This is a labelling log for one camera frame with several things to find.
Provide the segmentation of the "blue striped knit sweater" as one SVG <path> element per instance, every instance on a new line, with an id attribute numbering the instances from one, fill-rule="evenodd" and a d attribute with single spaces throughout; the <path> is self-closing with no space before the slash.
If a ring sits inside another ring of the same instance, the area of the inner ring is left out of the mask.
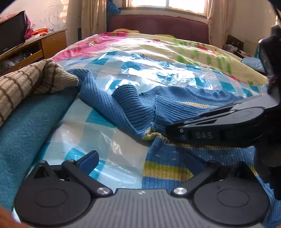
<path id="1" fill-rule="evenodd" d="M 244 99 L 223 89 L 206 90 L 193 86 L 156 86 L 140 93 L 133 85 L 122 85 L 112 94 L 102 90 L 87 69 L 74 68 L 80 98 L 117 128 L 139 139 L 152 141 L 144 164 L 142 186 L 167 188 L 193 177 L 185 167 L 185 153 L 190 152 L 205 161 L 215 160 L 232 167 L 245 162 L 264 188 L 270 200 L 270 209 L 264 226 L 280 225 L 280 200 L 275 199 L 269 183 L 265 183 L 254 168 L 255 147 L 226 147 L 194 145 L 166 135 L 166 127 L 191 120 L 200 114 Z"/>

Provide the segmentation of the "blue checkered plastic sheet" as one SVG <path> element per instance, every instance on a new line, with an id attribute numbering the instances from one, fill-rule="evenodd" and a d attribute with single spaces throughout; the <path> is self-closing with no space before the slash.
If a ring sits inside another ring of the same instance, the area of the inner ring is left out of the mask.
<path id="1" fill-rule="evenodd" d="M 223 89 L 236 96 L 250 97 L 266 91 L 265 85 L 249 85 L 222 72 L 182 63 L 154 61 L 138 54 L 109 52 L 97 58 L 69 58 L 61 61 L 69 71 L 91 71 L 98 86 L 109 94 L 122 85 L 133 85 L 140 93 L 156 86 L 193 86 L 206 90 Z M 77 94 L 64 116 L 44 142 L 34 163 L 46 160 L 50 165 L 77 160 L 95 150 L 98 166 L 91 176 L 115 190 L 143 188 L 144 164 L 152 141 L 139 139 L 117 128 Z"/>

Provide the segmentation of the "folded light blue cloth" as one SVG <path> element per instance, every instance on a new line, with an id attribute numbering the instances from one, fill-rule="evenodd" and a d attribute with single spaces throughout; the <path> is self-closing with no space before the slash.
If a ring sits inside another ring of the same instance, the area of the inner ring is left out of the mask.
<path id="1" fill-rule="evenodd" d="M 259 58 L 253 58 L 253 57 L 246 57 L 241 60 L 241 62 L 248 67 L 254 69 L 255 71 L 265 74 L 265 69 L 263 67 L 263 64 Z"/>

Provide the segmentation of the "teal towel blanket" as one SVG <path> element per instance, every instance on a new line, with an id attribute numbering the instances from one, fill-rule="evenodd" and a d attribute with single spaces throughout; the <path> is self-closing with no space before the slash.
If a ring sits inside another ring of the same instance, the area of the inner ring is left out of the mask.
<path id="1" fill-rule="evenodd" d="M 44 142 L 78 94 L 69 87 L 30 95 L 1 126 L 1 206 L 12 211 L 15 195 Z"/>

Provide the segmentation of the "beige plaid knit garment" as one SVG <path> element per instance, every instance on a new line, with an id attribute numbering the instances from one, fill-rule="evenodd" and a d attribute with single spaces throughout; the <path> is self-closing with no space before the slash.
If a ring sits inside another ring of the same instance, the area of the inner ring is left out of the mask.
<path id="1" fill-rule="evenodd" d="M 27 65 L 1 77 L 1 125 L 11 112 L 31 94 L 48 94 L 77 86 L 77 76 L 52 59 Z"/>

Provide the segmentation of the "dark red headboard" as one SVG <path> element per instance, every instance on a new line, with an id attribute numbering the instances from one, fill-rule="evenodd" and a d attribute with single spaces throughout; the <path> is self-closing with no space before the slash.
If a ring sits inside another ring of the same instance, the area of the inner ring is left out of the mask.
<path id="1" fill-rule="evenodd" d="M 177 39 L 209 44 L 208 25 L 203 22 L 164 15 L 116 15 L 111 17 L 109 31 L 125 28 L 143 34 L 172 35 Z"/>

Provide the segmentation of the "floral pink green quilt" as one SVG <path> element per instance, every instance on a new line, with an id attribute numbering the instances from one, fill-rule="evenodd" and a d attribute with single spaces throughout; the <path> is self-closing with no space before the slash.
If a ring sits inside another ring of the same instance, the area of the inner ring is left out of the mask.
<path id="1" fill-rule="evenodd" d="M 68 58 L 98 56 L 113 51 L 135 53 L 169 63 L 198 65 L 221 71 L 249 85 L 268 83 L 266 76 L 243 64 L 241 58 L 216 46 L 125 29 L 87 37 L 59 51 L 53 59 L 59 62 Z"/>

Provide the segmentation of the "right beige curtain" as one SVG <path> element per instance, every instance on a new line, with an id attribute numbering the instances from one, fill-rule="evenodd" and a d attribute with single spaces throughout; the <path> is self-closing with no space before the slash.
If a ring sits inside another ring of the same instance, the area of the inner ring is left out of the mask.
<path id="1" fill-rule="evenodd" d="M 223 48 L 227 35 L 232 27 L 235 1 L 208 1 L 207 24 L 209 29 L 209 43 Z"/>

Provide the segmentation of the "beige curtain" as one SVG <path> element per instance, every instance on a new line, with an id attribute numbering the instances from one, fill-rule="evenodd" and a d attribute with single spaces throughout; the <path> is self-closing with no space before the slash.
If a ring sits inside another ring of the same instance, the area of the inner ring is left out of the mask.
<path id="1" fill-rule="evenodd" d="M 223 48 L 227 35 L 232 27 L 235 1 L 208 1 L 207 24 L 209 29 L 209 43 Z"/>
<path id="2" fill-rule="evenodd" d="M 106 0 L 83 0 L 81 10 L 81 35 L 82 39 L 95 34 L 105 33 L 106 24 Z"/>

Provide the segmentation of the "wooden side cabinet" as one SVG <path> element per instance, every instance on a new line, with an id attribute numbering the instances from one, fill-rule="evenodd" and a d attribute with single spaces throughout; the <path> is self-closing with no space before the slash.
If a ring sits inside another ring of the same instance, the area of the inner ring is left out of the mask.
<path id="1" fill-rule="evenodd" d="M 27 40 L 24 44 L 10 49 L 1 55 L 1 63 L 8 63 L 17 57 L 23 59 L 8 69 L 1 70 L 1 76 L 19 70 L 42 59 L 53 57 L 67 47 L 66 29 Z"/>

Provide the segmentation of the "bright window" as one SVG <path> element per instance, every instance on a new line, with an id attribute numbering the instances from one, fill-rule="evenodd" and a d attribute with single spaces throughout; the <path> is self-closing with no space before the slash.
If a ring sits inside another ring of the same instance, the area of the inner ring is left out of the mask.
<path id="1" fill-rule="evenodd" d="M 207 0 L 128 0 L 122 1 L 123 8 L 150 7 L 186 11 L 205 16 L 209 1 Z"/>

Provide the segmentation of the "orange item on cabinet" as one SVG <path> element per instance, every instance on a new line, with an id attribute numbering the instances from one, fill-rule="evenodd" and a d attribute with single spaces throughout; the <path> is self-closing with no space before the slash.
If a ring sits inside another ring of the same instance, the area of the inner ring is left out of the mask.
<path id="1" fill-rule="evenodd" d="M 42 36 L 44 34 L 48 34 L 48 29 L 47 28 L 40 28 L 38 30 L 35 30 L 31 33 L 31 36 Z"/>

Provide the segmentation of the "black television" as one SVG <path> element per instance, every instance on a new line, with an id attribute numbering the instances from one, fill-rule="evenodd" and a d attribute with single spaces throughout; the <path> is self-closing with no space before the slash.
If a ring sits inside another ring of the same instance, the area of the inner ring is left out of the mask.
<path id="1" fill-rule="evenodd" d="M 1 22 L 0 30 L 0 50 L 1 54 L 10 49 L 25 43 L 25 33 L 27 30 L 26 13 L 19 12 L 5 22 Z"/>

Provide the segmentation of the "left beige curtain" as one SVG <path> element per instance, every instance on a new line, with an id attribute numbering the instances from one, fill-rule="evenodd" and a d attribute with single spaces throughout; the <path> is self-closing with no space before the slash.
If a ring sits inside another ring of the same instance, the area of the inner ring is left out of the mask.
<path id="1" fill-rule="evenodd" d="M 83 0 L 81 10 L 81 35 L 82 39 L 95 34 L 105 33 L 106 24 L 106 0 Z"/>

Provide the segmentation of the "blue bag by headboard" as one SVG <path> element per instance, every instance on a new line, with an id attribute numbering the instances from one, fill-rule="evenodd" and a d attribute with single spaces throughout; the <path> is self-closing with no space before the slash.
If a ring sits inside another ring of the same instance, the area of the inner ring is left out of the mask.
<path id="1" fill-rule="evenodd" d="M 107 0 L 107 22 L 110 22 L 111 17 L 120 14 L 119 8 L 115 5 L 113 0 Z"/>

